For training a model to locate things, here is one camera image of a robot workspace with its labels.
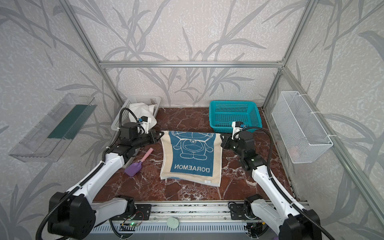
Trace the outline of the blue beige Doraemon towel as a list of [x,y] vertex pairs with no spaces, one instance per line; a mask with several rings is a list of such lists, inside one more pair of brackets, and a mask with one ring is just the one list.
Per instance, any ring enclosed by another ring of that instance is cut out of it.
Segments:
[[161,180],[186,180],[212,187],[221,185],[223,149],[219,134],[165,131],[161,141]]

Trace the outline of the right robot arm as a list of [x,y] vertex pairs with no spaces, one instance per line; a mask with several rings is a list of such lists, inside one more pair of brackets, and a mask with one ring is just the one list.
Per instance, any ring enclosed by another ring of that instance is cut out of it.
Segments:
[[244,129],[233,135],[221,134],[221,147],[232,150],[240,157],[245,171],[252,173],[253,180],[263,189],[272,202],[270,206],[262,198],[252,197],[245,201],[247,217],[259,218],[271,228],[280,240],[321,240],[334,237],[321,226],[314,210],[307,210],[288,193],[271,170],[271,155],[264,160],[255,150],[253,133]]

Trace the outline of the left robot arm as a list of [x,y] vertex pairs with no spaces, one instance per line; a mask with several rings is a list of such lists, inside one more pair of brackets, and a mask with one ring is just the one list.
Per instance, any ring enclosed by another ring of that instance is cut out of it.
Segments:
[[156,144],[163,131],[144,131],[138,123],[125,123],[118,135],[104,151],[103,159],[80,182],[64,193],[57,192],[49,202],[49,212],[40,223],[36,239],[42,239],[43,229],[68,238],[82,240],[94,227],[120,215],[133,216],[137,212],[134,199],[119,195],[107,202],[95,204],[98,192],[105,183],[121,169],[136,153],[137,149]]

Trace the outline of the grey plastic basket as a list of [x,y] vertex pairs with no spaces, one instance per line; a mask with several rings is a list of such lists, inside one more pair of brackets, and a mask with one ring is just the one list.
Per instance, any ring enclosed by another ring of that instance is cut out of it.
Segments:
[[137,119],[140,119],[142,116],[148,117],[151,119],[149,123],[149,129],[153,128],[157,124],[156,116],[160,107],[162,98],[159,96],[144,96],[136,95],[130,96],[127,98],[123,107],[119,110],[115,120],[111,125],[113,131],[118,131],[120,124],[120,112],[123,108],[129,108]]

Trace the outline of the white crumpled towel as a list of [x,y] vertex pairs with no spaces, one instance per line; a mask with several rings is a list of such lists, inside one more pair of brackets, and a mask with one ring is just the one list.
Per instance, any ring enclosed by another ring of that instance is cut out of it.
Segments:
[[150,119],[149,130],[157,124],[157,120],[154,116],[156,105],[147,105],[144,103],[133,103],[130,104],[129,109],[135,114],[138,118],[146,116]]

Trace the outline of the teal plastic basket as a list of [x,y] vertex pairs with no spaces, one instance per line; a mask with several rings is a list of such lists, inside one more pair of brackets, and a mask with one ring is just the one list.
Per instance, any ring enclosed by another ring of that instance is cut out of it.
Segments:
[[245,127],[263,127],[257,105],[247,101],[211,101],[209,122],[215,133],[232,133],[233,122],[243,122]]

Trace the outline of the pale green round disc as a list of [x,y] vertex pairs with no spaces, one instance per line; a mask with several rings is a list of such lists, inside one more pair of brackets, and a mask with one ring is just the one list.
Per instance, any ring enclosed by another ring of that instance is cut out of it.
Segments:
[[177,229],[180,225],[180,222],[178,219],[174,218],[174,217],[169,217],[167,219],[167,226],[170,228],[170,229]]

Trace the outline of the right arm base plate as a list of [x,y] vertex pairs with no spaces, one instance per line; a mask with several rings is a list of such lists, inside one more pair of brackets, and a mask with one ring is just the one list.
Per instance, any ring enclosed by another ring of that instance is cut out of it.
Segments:
[[243,203],[235,203],[229,202],[228,208],[230,210],[231,220],[248,220],[245,215],[244,204]]

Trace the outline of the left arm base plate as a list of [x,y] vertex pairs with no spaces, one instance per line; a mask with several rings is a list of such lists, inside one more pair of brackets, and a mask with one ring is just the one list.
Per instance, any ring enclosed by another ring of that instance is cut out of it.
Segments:
[[138,204],[137,212],[132,217],[127,217],[128,221],[148,221],[151,214],[151,204]]

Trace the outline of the clear acrylic wall shelf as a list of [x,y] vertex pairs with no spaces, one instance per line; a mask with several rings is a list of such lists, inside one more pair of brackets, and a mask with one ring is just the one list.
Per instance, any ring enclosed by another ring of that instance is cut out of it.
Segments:
[[9,152],[24,163],[55,163],[92,115],[95,98],[67,94]]

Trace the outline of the aluminium rail frame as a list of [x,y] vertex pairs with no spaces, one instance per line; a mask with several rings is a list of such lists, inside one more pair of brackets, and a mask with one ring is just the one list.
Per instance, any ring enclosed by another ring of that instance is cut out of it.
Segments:
[[[164,207],[158,207],[157,209],[160,212],[165,212],[168,215],[175,215],[177,217],[185,217],[187,215],[196,215],[201,219],[207,219],[209,216],[218,215],[220,211],[224,210],[224,207],[223,207],[223,203],[202,203],[197,205],[193,204],[191,206],[186,204],[168,204],[168,205],[165,205]],[[247,217],[247,218],[248,220],[259,219],[259,218],[250,218],[250,217]]]

